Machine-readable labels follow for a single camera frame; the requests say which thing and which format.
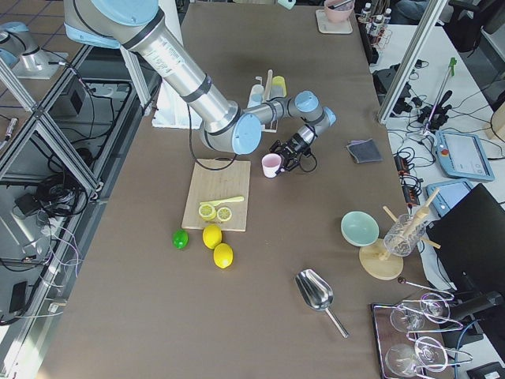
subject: light green bowl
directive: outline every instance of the light green bowl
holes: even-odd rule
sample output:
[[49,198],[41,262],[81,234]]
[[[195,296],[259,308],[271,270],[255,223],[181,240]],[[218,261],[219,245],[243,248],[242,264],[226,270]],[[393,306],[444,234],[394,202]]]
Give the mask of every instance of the light green bowl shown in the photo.
[[354,211],[347,213],[340,224],[342,235],[354,246],[368,246],[379,237],[379,225],[368,214]]

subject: pink bowl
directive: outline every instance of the pink bowl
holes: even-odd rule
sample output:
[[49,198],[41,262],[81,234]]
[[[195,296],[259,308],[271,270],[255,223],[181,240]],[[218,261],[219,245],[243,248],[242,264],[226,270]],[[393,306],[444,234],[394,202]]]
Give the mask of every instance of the pink bowl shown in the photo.
[[348,2],[344,6],[337,9],[329,9],[328,6],[339,4],[342,0],[325,0],[324,12],[330,22],[339,23],[347,20],[350,14],[354,11],[354,2]]

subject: pink cup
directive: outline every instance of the pink cup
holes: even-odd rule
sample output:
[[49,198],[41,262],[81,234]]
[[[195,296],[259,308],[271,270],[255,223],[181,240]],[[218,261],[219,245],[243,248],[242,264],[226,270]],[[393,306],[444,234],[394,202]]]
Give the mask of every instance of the pink cup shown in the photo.
[[339,4],[342,0],[325,0],[324,2],[324,13],[328,20],[333,23],[339,23],[347,20],[350,14],[354,11],[354,2],[348,2],[337,9],[330,9],[328,6],[333,6],[334,4]]
[[263,173],[267,178],[274,178],[277,175],[277,170],[281,167],[282,158],[279,154],[267,154],[261,160]]

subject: tablet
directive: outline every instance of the tablet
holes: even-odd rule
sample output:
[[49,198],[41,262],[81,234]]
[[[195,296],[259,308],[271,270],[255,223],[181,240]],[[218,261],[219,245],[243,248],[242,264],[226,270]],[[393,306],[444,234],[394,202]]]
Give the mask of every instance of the tablet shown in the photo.
[[437,130],[436,154],[451,178],[468,178],[480,182],[495,180],[479,137],[475,134]]
[[433,199],[432,206],[440,217],[444,217],[462,198],[464,198],[473,188],[473,184],[468,179],[455,179],[447,182],[433,183],[426,186],[428,197],[440,189]]

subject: lime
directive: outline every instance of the lime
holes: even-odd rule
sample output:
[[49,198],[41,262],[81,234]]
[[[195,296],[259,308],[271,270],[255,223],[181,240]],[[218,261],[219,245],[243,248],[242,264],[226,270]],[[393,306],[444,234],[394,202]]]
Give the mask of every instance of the lime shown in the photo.
[[212,224],[205,227],[202,238],[206,247],[214,249],[223,240],[223,233],[217,225]]
[[218,244],[214,249],[214,263],[219,268],[226,268],[234,261],[234,251],[226,243]]
[[231,209],[228,207],[221,207],[217,210],[218,220],[221,222],[229,221],[231,219]]
[[210,204],[203,203],[198,208],[198,214],[205,221],[212,220],[215,217],[215,208]]
[[179,229],[172,236],[172,243],[178,249],[184,249],[188,244],[188,240],[189,240],[188,232],[185,231],[184,229]]

